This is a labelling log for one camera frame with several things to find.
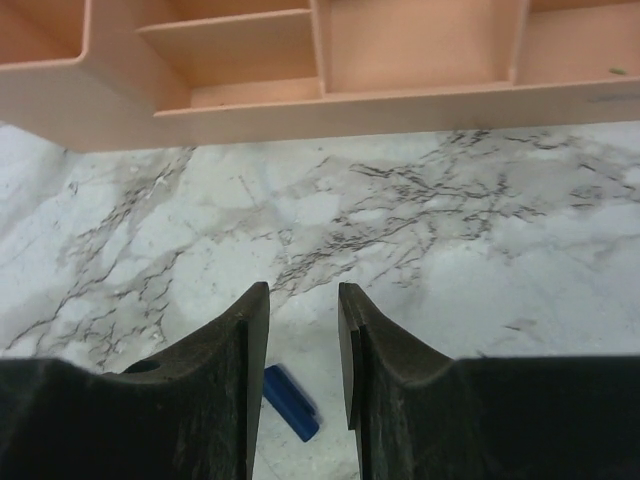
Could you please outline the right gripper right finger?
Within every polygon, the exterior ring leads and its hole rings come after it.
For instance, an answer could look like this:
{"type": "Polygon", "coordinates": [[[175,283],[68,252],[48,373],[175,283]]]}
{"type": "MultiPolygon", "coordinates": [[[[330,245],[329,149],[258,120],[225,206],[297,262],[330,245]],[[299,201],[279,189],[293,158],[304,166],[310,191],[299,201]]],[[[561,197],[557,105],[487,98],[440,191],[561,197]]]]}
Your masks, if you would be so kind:
{"type": "Polygon", "coordinates": [[[338,289],[347,423],[364,479],[635,479],[635,356],[452,359],[338,289]]]}

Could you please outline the blue pen cap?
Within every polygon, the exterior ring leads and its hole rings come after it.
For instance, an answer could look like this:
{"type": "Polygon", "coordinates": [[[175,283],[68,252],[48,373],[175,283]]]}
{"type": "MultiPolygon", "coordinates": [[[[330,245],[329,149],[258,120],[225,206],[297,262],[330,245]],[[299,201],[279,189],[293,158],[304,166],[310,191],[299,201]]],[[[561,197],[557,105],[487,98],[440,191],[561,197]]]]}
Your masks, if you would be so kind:
{"type": "Polygon", "coordinates": [[[264,370],[263,396],[301,441],[319,431],[315,407],[279,365],[264,370]]]}

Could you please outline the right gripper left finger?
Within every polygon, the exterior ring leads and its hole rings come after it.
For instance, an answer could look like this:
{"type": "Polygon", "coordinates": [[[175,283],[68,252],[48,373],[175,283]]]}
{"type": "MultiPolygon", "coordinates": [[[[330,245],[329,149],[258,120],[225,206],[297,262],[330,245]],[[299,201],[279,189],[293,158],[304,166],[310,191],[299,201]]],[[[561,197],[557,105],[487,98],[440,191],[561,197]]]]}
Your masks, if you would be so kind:
{"type": "Polygon", "coordinates": [[[119,374],[56,358],[1,364],[5,479],[248,479],[269,288],[119,374]]]}

